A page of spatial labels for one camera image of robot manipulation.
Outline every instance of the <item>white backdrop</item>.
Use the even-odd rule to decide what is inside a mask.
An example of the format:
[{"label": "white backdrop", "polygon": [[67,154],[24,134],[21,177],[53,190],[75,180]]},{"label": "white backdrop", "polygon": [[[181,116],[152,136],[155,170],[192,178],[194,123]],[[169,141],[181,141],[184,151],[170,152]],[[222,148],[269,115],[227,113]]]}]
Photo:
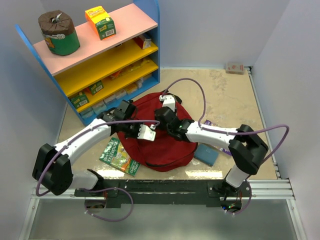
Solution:
[{"label": "white backdrop", "polygon": [[35,18],[45,11],[40,1],[1,1],[0,6],[0,233],[1,239],[16,240],[39,147],[55,142],[66,102],[14,28],[21,24],[31,39],[42,38]]},{"label": "white backdrop", "polygon": [[[319,11],[318,0],[291,0],[253,67],[266,124],[291,128],[276,160],[290,177],[309,240],[320,236]],[[273,145],[281,135],[270,133]]]},{"label": "white backdrop", "polygon": [[[108,12],[132,0],[40,0],[46,11],[60,9],[75,25],[84,11]],[[228,61],[252,66],[289,0],[158,0],[162,67],[222,67]]]}]

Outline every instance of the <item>green book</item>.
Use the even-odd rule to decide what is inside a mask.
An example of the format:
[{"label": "green book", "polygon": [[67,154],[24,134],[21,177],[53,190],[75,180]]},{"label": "green book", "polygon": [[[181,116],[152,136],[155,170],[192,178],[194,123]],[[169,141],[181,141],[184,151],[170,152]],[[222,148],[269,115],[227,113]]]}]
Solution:
[{"label": "green book", "polygon": [[133,177],[140,167],[140,163],[129,156],[120,140],[115,137],[111,138],[99,159]]}]

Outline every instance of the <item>red drawstring bag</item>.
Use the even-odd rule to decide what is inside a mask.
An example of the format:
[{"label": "red drawstring bag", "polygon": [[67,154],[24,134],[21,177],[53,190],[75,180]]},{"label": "red drawstring bag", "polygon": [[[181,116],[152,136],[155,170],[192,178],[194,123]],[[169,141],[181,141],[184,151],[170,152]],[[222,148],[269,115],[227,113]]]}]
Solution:
[{"label": "red drawstring bag", "polygon": [[[133,114],[135,120],[155,120],[155,110],[162,107],[159,101],[162,92],[150,93],[132,104],[136,106]],[[180,120],[192,119],[180,103],[175,102],[177,116]],[[159,172],[186,166],[194,157],[198,144],[194,142],[177,141],[169,136],[166,130],[155,129],[154,141],[135,138],[125,138],[125,134],[118,133],[118,137],[131,158],[148,168]]]}]

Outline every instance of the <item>brown lid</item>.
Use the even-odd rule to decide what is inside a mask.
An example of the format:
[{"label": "brown lid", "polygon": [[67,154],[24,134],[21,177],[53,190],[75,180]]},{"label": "brown lid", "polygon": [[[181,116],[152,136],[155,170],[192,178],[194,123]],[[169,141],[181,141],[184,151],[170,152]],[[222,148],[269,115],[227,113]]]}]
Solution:
[{"label": "brown lid", "polygon": [[[56,18],[59,14],[61,15],[59,16],[58,21],[52,22],[52,19]],[[49,11],[42,14],[38,18],[38,22],[42,33],[45,35],[70,35],[74,32],[75,29],[72,19],[60,10]]]}]

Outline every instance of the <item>green canister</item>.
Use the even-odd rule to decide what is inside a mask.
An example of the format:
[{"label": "green canister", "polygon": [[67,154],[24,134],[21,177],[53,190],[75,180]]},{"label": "green canister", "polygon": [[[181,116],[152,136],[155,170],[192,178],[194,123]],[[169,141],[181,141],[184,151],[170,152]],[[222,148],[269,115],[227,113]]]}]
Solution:
[{"label": "green canister", "polygon": [[38,22],[45,43],[52,53],[65,56],[80,47],[74,23],[64,12],[49,11],[42,14]]}]

